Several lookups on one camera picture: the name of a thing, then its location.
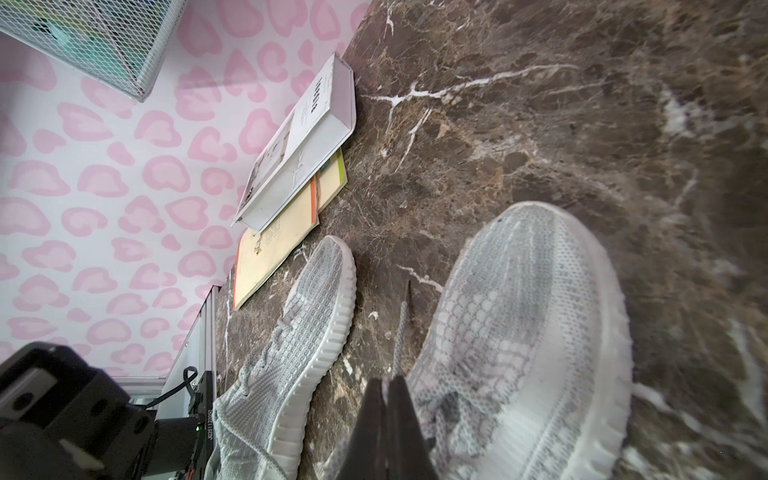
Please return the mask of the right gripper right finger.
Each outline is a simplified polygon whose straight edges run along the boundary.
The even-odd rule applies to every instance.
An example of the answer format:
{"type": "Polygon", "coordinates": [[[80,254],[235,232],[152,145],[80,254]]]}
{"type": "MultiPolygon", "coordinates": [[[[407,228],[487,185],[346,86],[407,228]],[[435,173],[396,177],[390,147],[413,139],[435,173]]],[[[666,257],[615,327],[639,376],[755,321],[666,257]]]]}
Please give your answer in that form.
{"type": "Polygon", "coordinates": [[[407,382],[395,376],[386,401],[386,460],[389,479],[437,479],[407,382]]]}

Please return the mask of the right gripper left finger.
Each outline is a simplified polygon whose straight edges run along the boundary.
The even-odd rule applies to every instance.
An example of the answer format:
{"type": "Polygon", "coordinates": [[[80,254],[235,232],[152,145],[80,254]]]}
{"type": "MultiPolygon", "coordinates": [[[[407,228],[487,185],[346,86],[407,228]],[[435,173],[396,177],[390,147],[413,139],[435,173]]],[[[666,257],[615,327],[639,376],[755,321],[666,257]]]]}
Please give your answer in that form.
{"type": "Polygon", "coordinates": [[[346,447],[339,480],[387,479],[387,410],[382,380],[367,384],[361,408],[346,447]]]}

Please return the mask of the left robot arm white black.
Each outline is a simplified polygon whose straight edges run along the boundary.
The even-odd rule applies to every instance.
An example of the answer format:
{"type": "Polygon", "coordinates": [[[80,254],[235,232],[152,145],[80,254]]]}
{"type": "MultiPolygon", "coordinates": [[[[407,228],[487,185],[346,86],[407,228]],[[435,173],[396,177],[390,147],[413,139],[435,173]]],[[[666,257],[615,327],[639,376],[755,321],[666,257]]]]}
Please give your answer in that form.
{"type": "Polygon", "coordinates": [[[213,452],[212,374],[188,366],[146,405],[73,349],[33,342],[1,365],[4,479],[200,479],[213,452]]]}

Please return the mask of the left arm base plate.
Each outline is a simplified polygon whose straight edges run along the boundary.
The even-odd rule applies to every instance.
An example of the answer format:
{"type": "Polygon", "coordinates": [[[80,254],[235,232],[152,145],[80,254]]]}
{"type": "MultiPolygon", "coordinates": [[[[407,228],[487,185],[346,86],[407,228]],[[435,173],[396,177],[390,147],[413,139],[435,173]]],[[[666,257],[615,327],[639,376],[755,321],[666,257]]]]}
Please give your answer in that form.
{"type": "Polygon", "coordinates": [[[215,399],[215,379],[213,372],[205,371],[192,387],[189,401],[189,414],[198,421],[196,440],[191,463],[186,479],[203,479],[205,469],[215,448],[213,427],[213,401],[215,399]]]}

